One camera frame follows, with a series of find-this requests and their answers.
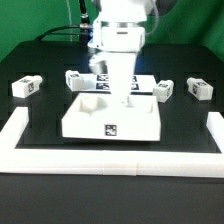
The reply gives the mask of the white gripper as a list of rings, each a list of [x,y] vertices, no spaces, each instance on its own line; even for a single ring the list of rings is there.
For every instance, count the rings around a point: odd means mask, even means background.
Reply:
[[[107,55],[110,92],[116,100],[125,100],[125,107],[133,107],[129,95],[136,59],[136,53],[109,53]]]

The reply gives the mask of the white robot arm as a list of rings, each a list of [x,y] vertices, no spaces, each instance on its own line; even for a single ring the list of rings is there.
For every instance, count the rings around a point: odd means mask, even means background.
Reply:
[[[99,75],[106,65],[109,87],[116,102],[127,105],[138,53],[147,36],[177,0],[91,0],[99,14],[93,23],[88,44],[97,50],[89,60],[91,71]]]

